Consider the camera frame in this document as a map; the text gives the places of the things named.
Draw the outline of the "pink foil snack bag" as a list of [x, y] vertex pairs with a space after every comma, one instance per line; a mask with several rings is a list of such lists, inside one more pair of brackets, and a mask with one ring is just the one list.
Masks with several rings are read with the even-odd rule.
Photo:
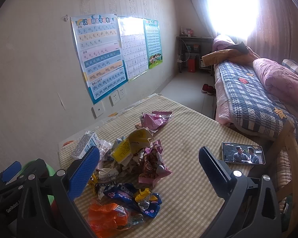
[[171, 117], [172, 111], [152, 111], [151, 113], [142, 113], [140, 116], [140, 123], [137, 123], [135, 127], [137, 129], [145, 128], [151, 134], [155, 134], [169, 122]]

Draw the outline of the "small yellow black wrapper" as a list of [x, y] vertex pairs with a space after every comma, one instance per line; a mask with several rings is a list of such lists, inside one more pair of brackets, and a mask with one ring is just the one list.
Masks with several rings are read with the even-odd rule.
[[98, 190], [99, 190], [98, 178], [95, 174], [92, 174], [92, 176], [90, 177], [88, 181], [88, 185], [92, 188], [92, 192], [94, 195], [98, 193]]

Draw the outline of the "smartphone playing video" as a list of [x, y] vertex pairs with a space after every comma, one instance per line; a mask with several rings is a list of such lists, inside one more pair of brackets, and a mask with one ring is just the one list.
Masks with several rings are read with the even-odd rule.
[[222, 158], [226, 163], [264, 165], [265, 156], [261, 146], [233, 142], [222, 143]]

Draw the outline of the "white blue carton box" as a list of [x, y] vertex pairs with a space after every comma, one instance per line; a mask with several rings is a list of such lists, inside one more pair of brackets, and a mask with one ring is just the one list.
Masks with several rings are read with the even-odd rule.
[[86, 131], [72, 151], [71, 156], [75, 160], [82, 159], [91, 147], [98, 147], [100, 140], [94, 131]]

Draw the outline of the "orange snack wrapper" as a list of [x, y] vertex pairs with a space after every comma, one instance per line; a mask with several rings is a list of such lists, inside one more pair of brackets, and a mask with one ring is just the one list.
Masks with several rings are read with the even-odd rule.
[[126, 229], [129, 214], [116, 203], [101, 205], [93, 202], [88, 211], [88, 223], [97, 237], [113, 237]]

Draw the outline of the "wooden chair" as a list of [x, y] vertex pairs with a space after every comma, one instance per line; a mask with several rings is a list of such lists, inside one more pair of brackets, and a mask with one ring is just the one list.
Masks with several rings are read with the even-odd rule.
[[249, 172], [250, 177], [272, 174], [273, 186], [277, 195], [277, 213], [281, 213], [280, 204], [286, 206], [286, 199], [291, 198], [287, 213], [287, 224], [282, 237], [288, 237], [298, 225], [298, 143], [294, 137], [294, 124], [287, 121], [277, 139], [265, 152], [264, 166], [255, 166]]

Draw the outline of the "pink brown snack bag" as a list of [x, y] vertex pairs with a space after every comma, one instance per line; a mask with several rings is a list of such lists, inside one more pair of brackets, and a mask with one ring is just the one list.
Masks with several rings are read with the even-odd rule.
[[163, 160], [163, 146], [161, 141], [157, 140], [152, 143], [151, 147], [147, 147], [140, 154], [138, 160], [141, 168], [141, 173], [138, 177], [138, 182], [155, 186], [161, 178], [169, 176], [170, 171]]

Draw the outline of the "blue plaid bed quilt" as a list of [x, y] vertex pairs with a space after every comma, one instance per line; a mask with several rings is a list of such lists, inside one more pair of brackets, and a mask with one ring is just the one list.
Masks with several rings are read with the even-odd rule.
[[215, 66], [216, 116], [225, 126], [269, 140], [277, 138], [287, 121], [298, 142], [298, 109], [281, 102], [262, 86], [253, 68], [224, 61]]

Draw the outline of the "yellow crumpled wrapper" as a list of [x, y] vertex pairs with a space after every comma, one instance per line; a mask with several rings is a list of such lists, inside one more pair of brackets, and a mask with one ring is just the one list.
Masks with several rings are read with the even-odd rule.
[[127, 166], [134, 154], [140, 150], [150, 147], [153, 135], [145, 128], [133, 131], [127, 138], [121, 141], [111, 153], [111, 157], [123, 166]]

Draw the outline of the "red shoes pair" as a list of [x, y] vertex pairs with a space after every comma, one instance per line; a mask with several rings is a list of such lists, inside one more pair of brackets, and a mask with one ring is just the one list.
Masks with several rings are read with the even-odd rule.
[[202, 86], [201, 92], [212, 96], [215, 94], [215, 88], [211, 85], [204, 84]]

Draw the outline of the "pink folded duvet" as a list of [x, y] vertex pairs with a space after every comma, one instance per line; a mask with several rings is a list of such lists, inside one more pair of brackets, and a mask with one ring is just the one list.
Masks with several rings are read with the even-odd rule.
[[298, 117], [298, 75], [266, 58], [254, 60], [253, 69], [265, 90], [288, 105]]

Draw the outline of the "dark side table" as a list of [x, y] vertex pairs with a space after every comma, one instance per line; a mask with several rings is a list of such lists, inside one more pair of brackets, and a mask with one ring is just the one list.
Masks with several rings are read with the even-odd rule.
[[178, 72], [184, 69], [188, 70], [187, 61], [195, 60], [196, 71], [208, 72], [211, 76], [214, 74], [214, 66], [205, 66], [202, 57], [212, 52], [213, 38], [195, 37], [195, 36], [177, 36], [178, 46], [177, 66]]

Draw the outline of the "white double wall socket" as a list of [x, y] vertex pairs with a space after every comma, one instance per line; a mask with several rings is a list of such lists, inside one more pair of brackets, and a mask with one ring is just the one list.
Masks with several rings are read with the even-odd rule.
[[122, 98], [126, 96], [126, 90], [124, 86], [120, 86], [111, 95], [109, 95], [109, 101], [112, 106], [116, 105]]

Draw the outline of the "blue pinyin wall poster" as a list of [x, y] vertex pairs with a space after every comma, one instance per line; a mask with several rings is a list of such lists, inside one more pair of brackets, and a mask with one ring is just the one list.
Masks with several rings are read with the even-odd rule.
[[93, 104], [128, 81], [115, 14], [71, 18], [78, 59]]

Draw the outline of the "white chart wall poster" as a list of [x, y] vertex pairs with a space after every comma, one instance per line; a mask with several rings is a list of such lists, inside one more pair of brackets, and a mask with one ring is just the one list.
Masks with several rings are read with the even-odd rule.
[[118, 17], [120, 43], [128, 80], [148, 71], [148, 58], [142, 18]]

